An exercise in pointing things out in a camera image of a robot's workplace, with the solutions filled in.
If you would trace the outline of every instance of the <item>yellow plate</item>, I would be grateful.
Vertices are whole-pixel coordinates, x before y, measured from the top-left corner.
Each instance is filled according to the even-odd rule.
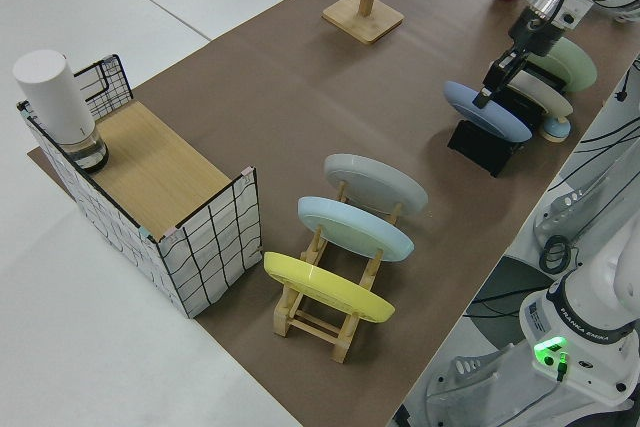
[[[396,310],[382,297],[358,284],[287,255],[266,252],[264,270],[297,292],[369,322],[384,322]]]

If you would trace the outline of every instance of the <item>plate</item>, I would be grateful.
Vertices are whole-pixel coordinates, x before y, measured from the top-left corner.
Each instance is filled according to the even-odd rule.
[[[402,204],[401,215],[420,212],[425,190],[408,175],[377,160],[353,154],[333,154],[324,161],[324,175],[335,188],[346,182],[345,195],[367,209],[390,214]]]
[[[382,249],[382,260],[399,262],[413,252],[413,242],[389,222],[369,212],[322,197],[298,200],[298,218],[311,231],[322,226],[323,239],[355,254],[373,259]]]
[[[573,107],[562,94],[524,70],[516,74],[509,87],[540,105],[549,117],[557,119],[573,112]]]
[[[444,96],[451,106],[475,125],[508,142],[525,142],[531,131],[520,119],[494,101],[482,109],[473,105],[478,92],[457,82],[444,84]]]
[[[396,310],[364,287],[287,255],[266,252],[264,270],[278,282],[303,295],[369,322],[385,322]]]
[[[531,54],[527,60],[564,80],[567,92],[584,90],[598,78],[591,57],[565,37],[561,37],[546,56]]]

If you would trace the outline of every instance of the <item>light blue plate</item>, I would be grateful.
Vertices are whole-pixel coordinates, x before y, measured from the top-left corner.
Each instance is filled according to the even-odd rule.
[[[520,119],[494,101],[482,109],[473,105],[478,92],[457,82],[445,82],[444,96],[451,106],[475,125],[508,142],[525,142],[531,131]]]
[[[369,212],[337,200],[302,197],[298,200],[298,217],[311,231],[322,226],[323,239],[355,254],[376,256],[398,262],[413,252],[413,242],[396,227]]]
[[[402,204],[399,214],[416,214],[429,198],[422,186],[405,173],[359,155],[330,155],[324,161],[324,175],[336,188],[344,181],[349,200],[385,214],[392,213],[396,204]]]

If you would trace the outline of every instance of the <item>blue plate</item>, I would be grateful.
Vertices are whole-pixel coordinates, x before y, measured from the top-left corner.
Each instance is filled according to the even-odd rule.
[[[399,229],[369,212],[322,197],[298,200],[298,217],[312,231],[322,227],[323,239],[343,249],[373,259],[398,262],[413,252],[413,242]]]
[[[494,101],[480,109],[473,105],[478,92],[457,82],[444,84],[444,96],[451,106],[475,125],[508,142],[525,142],[531,131],[520,119]]]

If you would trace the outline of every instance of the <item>wooden mug holder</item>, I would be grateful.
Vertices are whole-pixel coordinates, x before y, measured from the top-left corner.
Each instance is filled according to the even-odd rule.
[[[347,202],[345,189],[346,183],[342,181],[336,199],[339,202]],[[398,203],[394,211],[387,216],[387,222],[395,225],[401,211],[402,204]],[[319,226],[307,249],[300,254],[300,260],[318,266],[328,244],[327,240],[323,239],[321,234],[322,227]],[[378,249],[375,257],[367,261],[362,278],[358,284],[360,287],[371,291],[382,261],[382,256],[382,249]],[[337,327],[302,310],[300,304],[304,297],[304,294],[284,285],[282,296],[273,313],[274,332],[286,337],[289,327],[291,326],[304,330],[311,335],[333,344],[331,359],[343,363],[351,346],[358,323],[360,322],[360,317],[357,314],[345,314],[342,325]]]
[[[373,44],[400,25],[404,15],[379,0],[339,0],[322,18],[363,44]]]

